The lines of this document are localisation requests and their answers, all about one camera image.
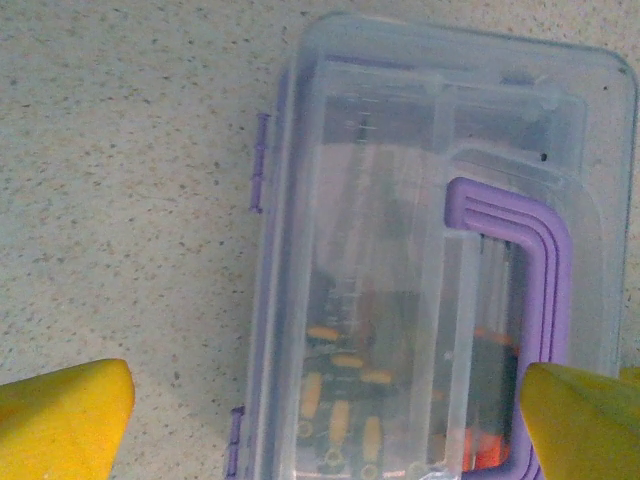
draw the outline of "purple hinge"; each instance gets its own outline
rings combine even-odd
[[[240,453],[240,427],[244,407],[236,407],[231,410],[231,432],[229,433],[229,460],[227,462],[227,473],[224,478],[237,478],[238,475],[238,454]]]
[[[260,197],[262,196],[262,182],[264,180],[264,157],[267,150],[267,127],[269,124],[268,113],[258,114],[258,133],[253,155],[253,175],[251,175],[251,203],[249,211],[262,213]]]

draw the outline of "granite countertop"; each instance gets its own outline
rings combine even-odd
[[[113,479],[223,476],[246,377],[255,115],[303,27],[335,9],[603,46],[640,71],[636,0],[2,2],[0,383],[125,358],[137,398]]]

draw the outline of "tool kit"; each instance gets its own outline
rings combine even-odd
[[[532,362],[618,372],[636,83],[615,54],[353,14],[259,116],[229,479],[541,479]]]

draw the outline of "purple handle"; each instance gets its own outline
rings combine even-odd
[[[227,471],[224,478],[231,480],[238,475],[238,455],[240,453],[240,427],[244,407],[236,407],[231,410],[231,431],[229,432],[229,452],[227,460]]]
[[[262,197],[262,182],[264,180],[264,156],[267,150],[269,117],[268,113],[258,114],[258,133],[253,147],[253,175],[251,175],[251,199],[249,202],[249,211],[254,213],[262,213],[260,200]]]
[[[456,178],[447,187],[445,223],[515,243],[525,251],[527,287],[523,292],[517,398],[531,363],[566,363],[572,259],[569,230],[547,205],[467,178]],[[542,478],[516,400],[509,459],[497,468],[466,472],[463,479]]]

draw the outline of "purple rubber grip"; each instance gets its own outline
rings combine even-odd
[[[526,291],[518,358],[516,399],[533,362],[566,363],[571,307],[572,242],[547,205],[467,178],[447,187],[445,223],[515,243],[527,257]],[[516,400],[508,460],[496,468],[463,474],[464,480],[542,479]]]

